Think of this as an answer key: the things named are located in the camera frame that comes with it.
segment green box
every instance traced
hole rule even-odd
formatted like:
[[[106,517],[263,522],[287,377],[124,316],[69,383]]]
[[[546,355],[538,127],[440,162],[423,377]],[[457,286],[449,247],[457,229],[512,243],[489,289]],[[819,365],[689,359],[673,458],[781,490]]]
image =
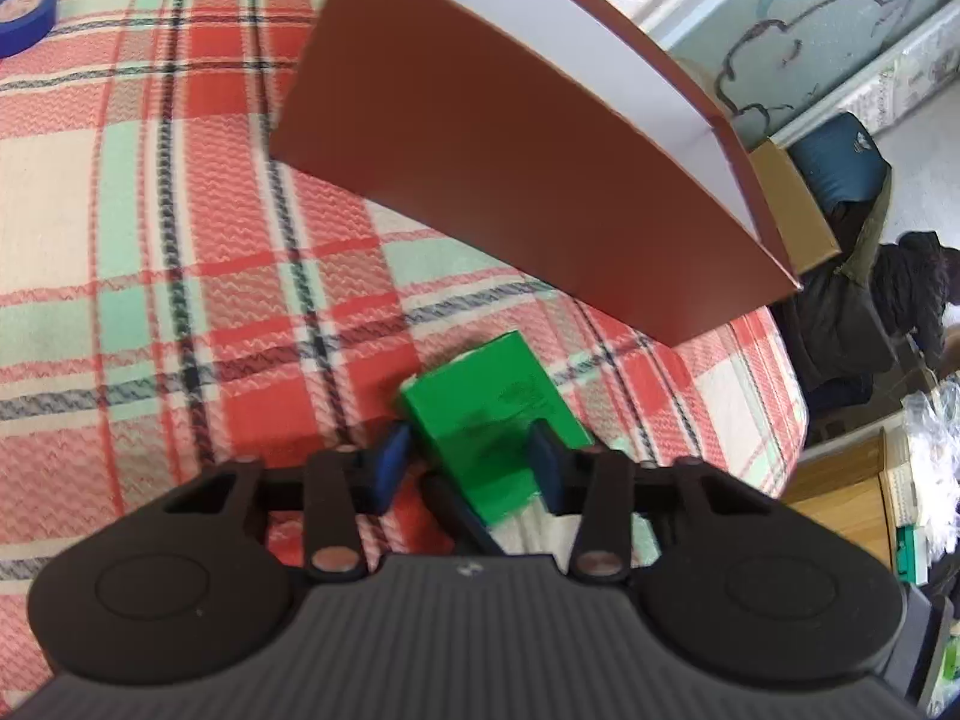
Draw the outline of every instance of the green box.
[[[518,331],[405,382],[400,401],[488,525],[539,491],[525,454],[531,422],[546,419],[571,448],[592,443]]]

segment plaid tablecloth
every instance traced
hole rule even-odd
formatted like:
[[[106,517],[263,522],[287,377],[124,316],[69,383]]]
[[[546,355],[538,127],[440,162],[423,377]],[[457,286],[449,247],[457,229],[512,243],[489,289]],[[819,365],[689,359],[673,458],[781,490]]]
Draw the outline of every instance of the plaid tablecloth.
[[[0,707],[47,677],[24,608],[49,556],[204,464],[363,445],[404,378],[515,327],[635,459],[777,493],[797,458],[766,311],[671,350],[270,161],[319,3],[61,0],[0,60]],[[411,480],[362,530],[372,554],[440,543]]]

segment open brown box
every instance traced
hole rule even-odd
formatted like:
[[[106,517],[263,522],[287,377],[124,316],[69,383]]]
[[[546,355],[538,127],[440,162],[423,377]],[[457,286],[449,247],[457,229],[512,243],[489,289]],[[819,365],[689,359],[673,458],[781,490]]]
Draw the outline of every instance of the open brown box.
[[[671,346],[797,288],[731,126],[604,0],[326,0],[271,151]]]

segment tablecloth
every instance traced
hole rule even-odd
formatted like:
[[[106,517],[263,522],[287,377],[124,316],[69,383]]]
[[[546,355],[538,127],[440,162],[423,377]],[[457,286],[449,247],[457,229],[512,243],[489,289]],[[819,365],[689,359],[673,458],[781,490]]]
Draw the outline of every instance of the tablecloth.
[[[0,60],[0,707],[48,676],[25,599],[51,555],[206,464],[364,445],[403,379],[517,327],[635,459],[777,493],[797,458],[766,310],[669,349],[271,161],[321,1],[59,0]],[[440,544],[411,479],[361,528],[371,555]]]

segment black jacket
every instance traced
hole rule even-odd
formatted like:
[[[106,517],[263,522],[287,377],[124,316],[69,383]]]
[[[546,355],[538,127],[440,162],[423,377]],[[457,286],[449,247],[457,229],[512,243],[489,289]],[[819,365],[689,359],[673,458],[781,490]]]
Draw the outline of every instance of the black jacket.
[[[928,367],[936,368],[944,351],[944,309],[949,276],[935,232],[910,232],[894,245],[882,245],[870,291],[883,328],[890,336],[915,333]]]

